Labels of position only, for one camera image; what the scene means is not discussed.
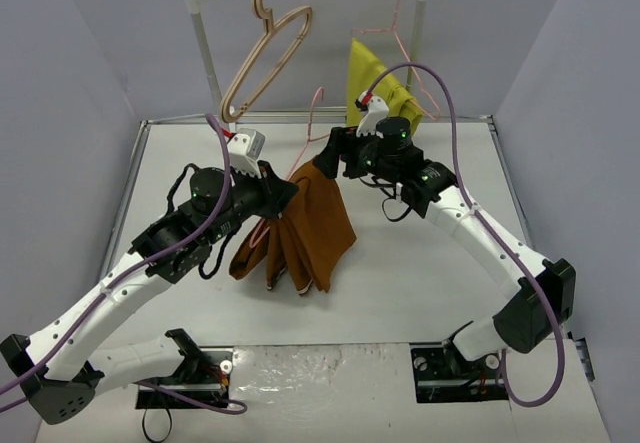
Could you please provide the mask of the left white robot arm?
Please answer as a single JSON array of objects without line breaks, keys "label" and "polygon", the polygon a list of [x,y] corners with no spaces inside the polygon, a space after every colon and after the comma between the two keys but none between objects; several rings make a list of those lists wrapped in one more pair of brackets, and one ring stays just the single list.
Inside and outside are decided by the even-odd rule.
[{"label": "left white robot arm", "polygon": [[282,215],[297,185],[266,161],[258,172],[233,171],[226,180],[219,168],[195,169],[189,199],[170,205],[80,301],[48,327],[2,341],[2,356],[47,424],[63,423],[95,397],[130,383],[203,378],[210,362],[183,329],[119,348],[101,345],[143,305],[202,268],[214,244],[226,244],[247,219]]}]

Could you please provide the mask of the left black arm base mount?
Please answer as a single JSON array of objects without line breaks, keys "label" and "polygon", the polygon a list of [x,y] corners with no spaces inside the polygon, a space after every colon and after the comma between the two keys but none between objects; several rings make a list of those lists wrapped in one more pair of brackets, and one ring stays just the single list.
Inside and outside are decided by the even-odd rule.
[{"label": "left black arm base mount", "polygon": [[[202,409],[212,407],[217,413],[234,413],[229,408],[229,376],[220,364],[231,357],[229,350],[215,350],[214,356],[203,351],[183,329],[168,330],[165,336],[178,347],[183,358],[169,376],[148,380],[152,385],[138,387],[135,408],[143,410],[141,431],[147,442],[165,442],[173,429],[172,409]],[[168,418],[168,430],[161,438],[147,429],[147,412],[161,410]]]}]

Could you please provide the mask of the brown trousers with striped waistband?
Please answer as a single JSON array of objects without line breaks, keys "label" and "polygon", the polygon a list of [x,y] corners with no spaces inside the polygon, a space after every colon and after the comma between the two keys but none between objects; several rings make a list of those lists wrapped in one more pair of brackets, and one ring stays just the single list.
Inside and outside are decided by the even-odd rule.
[{"label": "brown trousers with striped waistband", "polygon": [[241,280],[265,261],[269,289],[287,272],[301,295],[312,287],[328,292],[334,269],[357,237],[335,180],[307,161],[291,181],[298,192],[283,215],[268,221],[269,232],[256,246],[250,245],[250,237],[243,240],[230,261],[229,275]]}]

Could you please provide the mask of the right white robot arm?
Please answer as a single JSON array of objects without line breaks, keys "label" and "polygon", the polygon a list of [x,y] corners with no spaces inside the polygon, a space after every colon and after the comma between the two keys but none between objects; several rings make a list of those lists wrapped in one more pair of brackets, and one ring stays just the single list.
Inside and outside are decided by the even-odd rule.
[{"label": "right white robot arm", "polygon": [[369,176],[383,181],[412,211],[439,227],[497,283],[506,299],[494,316],[457,330],[443,352],[446,369],[465,376],[485,355],[510,348],[531,352],[552,332],[545,297],[558,323],[573,313],[576,271],[564,259],[550,261],[509,233],[475,201],[465,200],[454,173],[425,158],[401,117],[382,120],[375,134],[332,128],[313,164],[330,179]]}]

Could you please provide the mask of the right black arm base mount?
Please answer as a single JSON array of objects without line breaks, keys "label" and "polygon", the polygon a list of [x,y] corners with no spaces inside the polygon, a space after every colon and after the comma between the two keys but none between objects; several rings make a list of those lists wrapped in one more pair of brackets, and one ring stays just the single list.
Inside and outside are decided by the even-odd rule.
[{"label": "right black arm base mount", "polygon": [[418,404],[506,401],[500,360],[490,353],[467,361],[449,342],[410,346]]}]

